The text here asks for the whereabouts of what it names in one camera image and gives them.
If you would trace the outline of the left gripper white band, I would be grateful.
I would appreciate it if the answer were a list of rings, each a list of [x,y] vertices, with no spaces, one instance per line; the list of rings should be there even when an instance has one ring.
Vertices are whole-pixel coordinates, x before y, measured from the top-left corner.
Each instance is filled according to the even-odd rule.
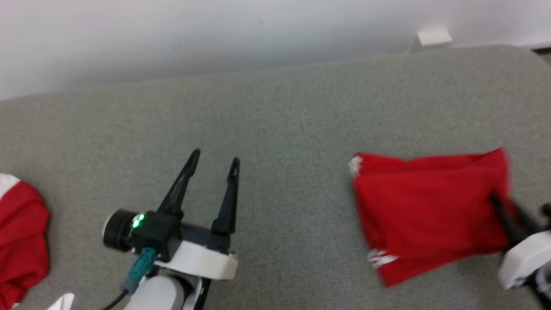
[[[232,161],[222,206],[211,229],[177,218],[184,216],[183,199],[200,154],[200,149],[191,153],[157,212],[114,212],[102,229],[104,245],[136,255],[151,249],[154,267],[210,280],[232,280],[238,267],[230,245],[236,227],[240,159],[234,157]]]

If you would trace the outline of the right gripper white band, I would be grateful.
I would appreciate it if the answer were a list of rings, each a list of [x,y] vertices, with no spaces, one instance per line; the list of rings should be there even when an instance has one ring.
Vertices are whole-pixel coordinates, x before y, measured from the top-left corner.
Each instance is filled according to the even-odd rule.
[[[497,194],[491,194],[489,199],[508,240],[502,251],[505,255],[498,269],[498,280],[506,290],[518,288],[550,261],[551,234],[516,201],[512,202],[515,216],[510,217],[507,204]]]

